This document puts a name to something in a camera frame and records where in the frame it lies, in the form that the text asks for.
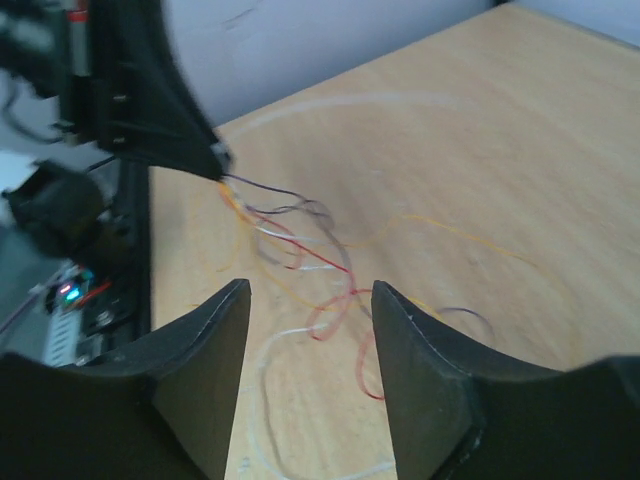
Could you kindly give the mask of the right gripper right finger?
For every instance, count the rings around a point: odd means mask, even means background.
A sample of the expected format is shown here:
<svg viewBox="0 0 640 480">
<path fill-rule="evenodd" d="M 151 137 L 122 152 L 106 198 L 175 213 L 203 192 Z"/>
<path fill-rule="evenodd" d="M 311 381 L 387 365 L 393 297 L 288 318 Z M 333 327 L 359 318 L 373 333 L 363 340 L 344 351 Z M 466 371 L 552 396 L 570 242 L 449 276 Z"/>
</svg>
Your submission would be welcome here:
<svg viewBox="0 0 640 480">
<path fill-rule="evenodd" d="M 401 479 L 635 479 L 639 360 L 566 372 L 489 348 L 386 282 L 372 320 Z"/>
</svg>

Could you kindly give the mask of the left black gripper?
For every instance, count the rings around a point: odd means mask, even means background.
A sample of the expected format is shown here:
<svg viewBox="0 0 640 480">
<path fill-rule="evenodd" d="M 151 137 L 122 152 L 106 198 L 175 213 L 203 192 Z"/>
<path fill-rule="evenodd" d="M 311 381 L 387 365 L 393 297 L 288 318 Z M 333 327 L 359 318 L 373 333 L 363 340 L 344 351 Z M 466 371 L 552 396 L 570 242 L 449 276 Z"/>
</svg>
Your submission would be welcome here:
<svg viewBox="0 0 640 480">
<path fill-rule="evenodd" d="M 219 181 L 232 157 L 172 55 L 159 1 L 53 1 L 55 129 L 118 158 Z"/>
</svg>

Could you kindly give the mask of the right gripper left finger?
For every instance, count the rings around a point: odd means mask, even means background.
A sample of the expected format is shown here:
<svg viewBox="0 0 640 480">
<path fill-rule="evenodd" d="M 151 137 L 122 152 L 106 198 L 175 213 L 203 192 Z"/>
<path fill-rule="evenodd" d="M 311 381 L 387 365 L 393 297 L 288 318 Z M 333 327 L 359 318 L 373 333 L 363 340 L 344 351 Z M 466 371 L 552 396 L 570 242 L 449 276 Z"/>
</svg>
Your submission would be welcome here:
<svg viewBox="0 0 640 480">
<path fill-rule="evenodd" d="M 221 479 L 251 307 L 245 279 L 84 366 L 1 358 L 5 479 Z"/>
</svg>

